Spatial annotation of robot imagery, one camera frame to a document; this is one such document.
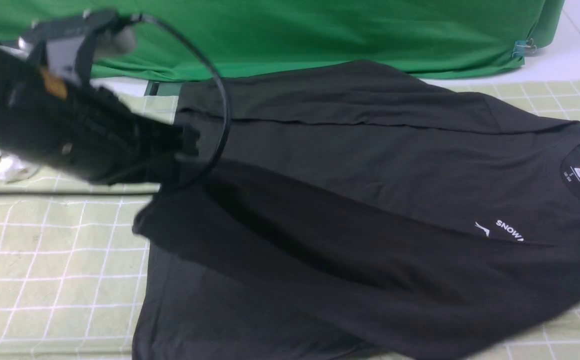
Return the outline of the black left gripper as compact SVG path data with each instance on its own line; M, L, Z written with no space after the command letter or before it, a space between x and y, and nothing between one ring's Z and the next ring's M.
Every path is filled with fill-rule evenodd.
M133 112L114 92L96 88L85 110L85 179L98 185L179 180L181 166L199 156L200 132Z

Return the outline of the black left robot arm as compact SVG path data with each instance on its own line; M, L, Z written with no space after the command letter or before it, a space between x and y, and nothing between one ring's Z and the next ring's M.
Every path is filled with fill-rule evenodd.
M0 50L0 150L96 185L180 180L198 130L130 110L105 87L76 85Z

